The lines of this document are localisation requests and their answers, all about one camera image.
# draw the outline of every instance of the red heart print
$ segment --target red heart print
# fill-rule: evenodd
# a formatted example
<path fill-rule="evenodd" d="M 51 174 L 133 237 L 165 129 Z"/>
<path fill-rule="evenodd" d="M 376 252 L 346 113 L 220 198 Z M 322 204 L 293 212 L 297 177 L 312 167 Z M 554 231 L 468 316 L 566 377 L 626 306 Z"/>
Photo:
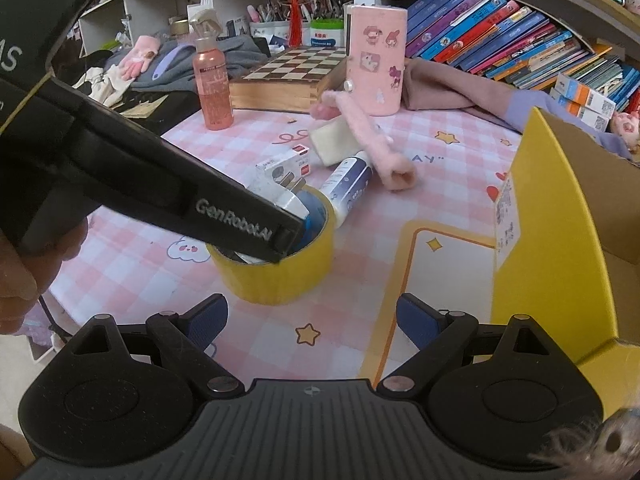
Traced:
<path fill-rule="evenodd" d="M 495 186 L 488 186 L 486 188 L 486 193 L 487 195 L 489 195 L 489 198 L 492 200 L 492 202 L 495 202 L 496 200 L 498 200 L 500 190 Z"/>

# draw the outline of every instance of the pink glove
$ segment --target pink glove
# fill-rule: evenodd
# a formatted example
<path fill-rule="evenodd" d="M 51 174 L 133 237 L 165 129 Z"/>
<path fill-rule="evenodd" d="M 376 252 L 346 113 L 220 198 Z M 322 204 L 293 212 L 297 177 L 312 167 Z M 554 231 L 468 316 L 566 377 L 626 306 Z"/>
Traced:
<path fill-rule="evenodd" d="M 320 102 L 309 110 L 314 119 L 333 119 L 342 114 L 353 137 L 371 158 L 382 184 L 389 191 L 415 186 L 417 175 L 414 164 L 390 146 L 390 139 L 379 126 L 358 106 L 347 92 L 325 91 Z"/>
<path fill-rule="evenodd" d="M 135 79 L 145 73 L 151 61 L 160 50 L 160 40 L 151 36 L 140 36 L 136 46 L 119 63 L 118 68 L 124 81 Z"/>
<path fill-rule="evenodd" d="M 639 124 L 640 114 L 638 112 L 630 114 L 614 112 L 609 127 L 612 133 L 622 137 L 629 151 L 635 153 L 638 150 L 638 141 L 640 140 Z"/>

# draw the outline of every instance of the cartoon cloud face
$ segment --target cartoon cloud face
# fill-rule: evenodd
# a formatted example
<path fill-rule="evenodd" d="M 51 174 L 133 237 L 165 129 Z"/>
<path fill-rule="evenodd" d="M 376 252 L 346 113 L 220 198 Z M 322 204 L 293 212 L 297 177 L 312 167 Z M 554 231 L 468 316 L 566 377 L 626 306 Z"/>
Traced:
<path fill-rule="evenodd" d="M 184 262 L 206 262 L 211 256 L 207 251 L 204 242 L 183 236 L 174 242 L 166 250 L 167 256 L 172 260 L 182 260 Z"/>

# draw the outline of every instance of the pink liquid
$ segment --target pink liquid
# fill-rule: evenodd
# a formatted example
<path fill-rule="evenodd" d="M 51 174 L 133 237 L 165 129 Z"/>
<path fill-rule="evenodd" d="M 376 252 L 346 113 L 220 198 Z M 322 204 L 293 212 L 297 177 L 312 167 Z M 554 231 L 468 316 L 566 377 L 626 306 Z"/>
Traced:
<path fill-rule="evenodd" d="M 193 58 L 200 106 L 209 130 L 224 130 L 234 123 L 229 95 L 225 55 L 218 49 L 207 50 Z"/>

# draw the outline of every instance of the chessboard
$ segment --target chessboard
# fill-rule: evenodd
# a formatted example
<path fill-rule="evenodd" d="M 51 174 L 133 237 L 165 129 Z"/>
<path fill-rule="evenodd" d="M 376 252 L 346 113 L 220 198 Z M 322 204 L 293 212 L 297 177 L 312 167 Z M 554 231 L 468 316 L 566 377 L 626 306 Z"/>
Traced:
<path fill-rule="evenodd" d="M 234 108 L 308 112 L 327 89 L 340 88 L 346 50 L 302 46 L 285 50 L 229 83 Z"/>

